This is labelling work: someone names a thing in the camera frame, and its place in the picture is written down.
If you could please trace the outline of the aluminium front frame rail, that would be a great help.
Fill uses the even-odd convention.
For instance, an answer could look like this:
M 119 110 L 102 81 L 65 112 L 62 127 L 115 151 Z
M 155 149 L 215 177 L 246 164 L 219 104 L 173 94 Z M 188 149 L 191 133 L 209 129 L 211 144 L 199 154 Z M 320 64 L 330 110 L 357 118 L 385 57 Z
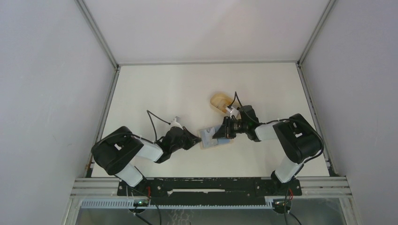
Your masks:
M 346 177 L 299 177 L 301 195 L 294 199 L 353 198 Z M 118 198 L 118 178 L 77 178 L 70 198 Z

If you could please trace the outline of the beige oval plastic tray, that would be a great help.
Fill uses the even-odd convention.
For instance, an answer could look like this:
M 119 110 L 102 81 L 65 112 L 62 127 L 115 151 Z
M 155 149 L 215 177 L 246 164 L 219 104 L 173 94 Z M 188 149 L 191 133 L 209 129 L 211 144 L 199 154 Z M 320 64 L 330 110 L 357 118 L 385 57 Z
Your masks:
M 224 92 L 216 92 L 210 98 L 210 106 L 213 110 L 223 115 L 227 115 L 227 107 L 232 103 L 233 98 Z

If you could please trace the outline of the right circuit board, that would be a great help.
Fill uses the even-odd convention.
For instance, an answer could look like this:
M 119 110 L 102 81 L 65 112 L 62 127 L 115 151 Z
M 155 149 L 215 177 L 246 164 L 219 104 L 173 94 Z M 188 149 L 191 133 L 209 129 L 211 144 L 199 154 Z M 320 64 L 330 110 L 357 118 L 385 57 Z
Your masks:
M 291 207 L 291 201 L 287 201 L 287 202 L 284 202 L 284 201 L 274 201 L 273 202 L 273 205 L 274 205 L 274 207 L 275 208 L 280 208 L 280 207 L 286 207 L 286 208 L 290 208 Z

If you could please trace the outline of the left green circuit board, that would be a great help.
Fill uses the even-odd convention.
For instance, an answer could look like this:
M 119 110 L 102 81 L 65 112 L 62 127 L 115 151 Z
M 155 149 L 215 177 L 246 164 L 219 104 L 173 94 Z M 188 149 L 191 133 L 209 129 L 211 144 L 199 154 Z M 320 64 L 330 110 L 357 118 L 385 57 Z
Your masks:
M 150 202 L 147 200 L 137 200 L 134 201 L 133 203 L 133 207 L 137 208 L 137 207 L 147 207 L 149 206 Z

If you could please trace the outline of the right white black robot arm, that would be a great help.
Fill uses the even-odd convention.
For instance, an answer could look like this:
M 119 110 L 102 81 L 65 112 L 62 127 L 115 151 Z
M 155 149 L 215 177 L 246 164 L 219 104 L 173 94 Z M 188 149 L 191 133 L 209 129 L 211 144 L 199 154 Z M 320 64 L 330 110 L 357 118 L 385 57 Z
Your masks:
M 285 153 L 280 165 L 271 173 L 271 188 L 277 195 L 290 189 L 290 181 L 305 163 L 319 157 L 324 151 L 324 142 L 307 120 L 299 113 L 281 120 L 261 123 L 250 105 L 239 108 L 240 118 L 228 115 L 223 118 L 214 139 L 234 139 L 237 134 L 246 134 L 249 140 L 262 142 L 277 139 Z

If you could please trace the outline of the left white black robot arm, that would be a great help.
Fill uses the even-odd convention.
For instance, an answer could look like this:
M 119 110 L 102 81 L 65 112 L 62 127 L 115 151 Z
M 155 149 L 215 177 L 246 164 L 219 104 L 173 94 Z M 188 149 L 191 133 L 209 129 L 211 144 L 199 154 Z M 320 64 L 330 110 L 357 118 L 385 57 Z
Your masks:
M 147 188 L 141 172 L 131 164 L 134 157 L 143 157 L 155 163 L 169 160 L 177 150 L 189 150 L 201 142 L 186 127 L 171 129 L 155 142 L 140 138 L 126 126 L 122 126 L 93 145 L 91 153 L 96 164 L 108 175 L 124 181 L 135 195 L 142 195 Z

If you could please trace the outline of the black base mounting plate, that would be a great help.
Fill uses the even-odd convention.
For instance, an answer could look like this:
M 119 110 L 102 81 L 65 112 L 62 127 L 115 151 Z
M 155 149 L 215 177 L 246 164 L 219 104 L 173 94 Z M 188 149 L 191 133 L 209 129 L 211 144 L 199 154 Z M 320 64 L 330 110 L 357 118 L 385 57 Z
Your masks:
M 298 179 L 277 185 L 271 178 L 147 178 L 135 187 L 119 182 L 118 196 L 150 197 L 155 203 L 259 203 L 301 195 Z

